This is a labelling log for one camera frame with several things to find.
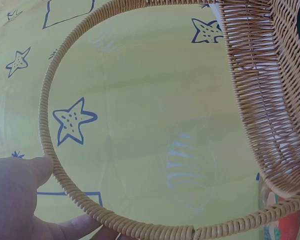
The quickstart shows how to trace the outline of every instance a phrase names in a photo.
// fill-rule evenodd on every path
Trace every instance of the star pattern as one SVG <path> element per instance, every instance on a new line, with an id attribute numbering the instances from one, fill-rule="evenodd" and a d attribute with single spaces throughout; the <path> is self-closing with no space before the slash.
<path id="1" fill-rule="evenodd" d="M 22 12 L 23 11 L 18 12 L 18 9 L 15 10 L 13 13 L 8 12 L 7 15 L 6 15 L 7 18 L 8 18 L 8 22 L 11 22 L 11 21 L 15 20 L 16 17 L 18 17 L 20 14 L 22 14 Z"/>
<path id="2" fill-rule="evenodd" d="M 202 4 L 202 5 L 200 5 L 200 7 L 201 7 L 202 9 L 204 9 L 205 7 L 210 8 L 209 4 Z"/>
<path id="3" fill-rule="evenodd" d="M 12 154 L 11 154 L 11 157 L 14 157 L 14 158 L 19 158 L 19 159 L 22 159 L 25 155 L 24 154 L 20 154 L 20 151 L 14 151 Z"/>
<path id="4" fill-rule="evenodd" d="M 223 33 L 216 20 L 205 23 L 196 18 L 192 18 L 192 23 L 196 29 L 193 44 L 198 43 L 218 43 L 217 38 L 223 38 Z"/>
<path id="5" fill-rule="evenodd" d="M 30 52 L 30 48 L 31 47 L 29 47 L 24 52 L 20 52 L 20 51 L 15 52 L 14 61 L 10 62 L 7 66 L 5 66 L 6 69 L 10 70 L 8 78 L 10 78 L 18 69 L 25 69 L 28 67 L 26 56 Z"/>
<path id="6" fill-rule="evenodd" d="M 80 129 L 81 125 L 91 123 L 98 119 L 98 116 L 95 113 L 85 111 L 84 106 L 85 98 L 82 97 L 69 109 L 53 111 L 53 117 L 60 124 L 57 133 L 58 146 L 68 138 L 74 140 L 78 144 L 84 144 L 84 135 Z"/>

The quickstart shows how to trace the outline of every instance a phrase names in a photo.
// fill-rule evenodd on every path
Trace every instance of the yellow tablecloth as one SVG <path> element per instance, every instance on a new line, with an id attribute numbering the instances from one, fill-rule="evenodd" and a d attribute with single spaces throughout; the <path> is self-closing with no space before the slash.
<path id="1" fill-rule="evenodd" d="M 105 0 L 0 0 L 0 157 L 42 154 L 42 80 L 67 34 Z M 140 9 L 94 27 L 54 78 L 49 127 L 73 181 L 125 217 L 216 224 L 258 209 L 258 172 L 208 5 Z M 51 178 L 36 214 L 81 214 Z M 258 231 L 228 239 L 256 240 Z"/>

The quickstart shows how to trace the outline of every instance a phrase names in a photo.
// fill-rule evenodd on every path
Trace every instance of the rattan wrapping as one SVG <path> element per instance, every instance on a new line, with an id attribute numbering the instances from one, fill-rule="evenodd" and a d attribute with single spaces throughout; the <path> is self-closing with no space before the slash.
<path id="1" fill-rule="evenodd" d="M 80 36 L 112 16 L 151 6 L 213 3 L 219 3 L 233 89 L 255 161 L 266 183 L 288 199 L 245 217 L 196 230 L 188 225 L 153 225 L 116 215 L 78 189 L 58 160 L 48 123 L 49 92 L 56 70 Z M 111 0 L 92 12 L 59 47 L 40 96 L 42 148 L 53 158 L 53 174 L 66 194 L 99 223 L 145 240 L 215 239 L 257 228 L 300 210 L 299 6 L 298 0 Z"/>

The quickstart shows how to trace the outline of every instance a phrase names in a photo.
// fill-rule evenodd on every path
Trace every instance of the wicker basket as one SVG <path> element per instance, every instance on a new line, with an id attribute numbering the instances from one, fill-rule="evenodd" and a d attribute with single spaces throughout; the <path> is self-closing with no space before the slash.
<path id="1" fill-rule="evenodd" d="M 54 150 L 48 98 L 56 70 L 70 47 L 98 23 L 139 8 L 219 3 L 233 89 L 249 145 L 265 182 L 286 200 L 245 217 L 194 229 L 162 226 L 116 215 L 87 197 L 68 177 Z M 106 227 L 145 240 L 202 240 L 255 229 L 300 210 L 300 0 L 112 0 L 86 17 L 64 40 L 44 77 L 39 106 L 43 151 L 66 194 Z"/>

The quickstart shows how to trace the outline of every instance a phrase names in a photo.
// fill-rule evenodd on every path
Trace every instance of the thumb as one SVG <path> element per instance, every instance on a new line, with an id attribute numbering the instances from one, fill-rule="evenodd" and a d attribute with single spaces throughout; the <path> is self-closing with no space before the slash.
<path id="1" fill-rule="evenodd" d="M 45 184 L 50 178 L 53 169 L 54 161 L 49 157 L 36 157 L 30 160 L 27 160 L 34 178 L 36 179 L 37 188 Z"/>

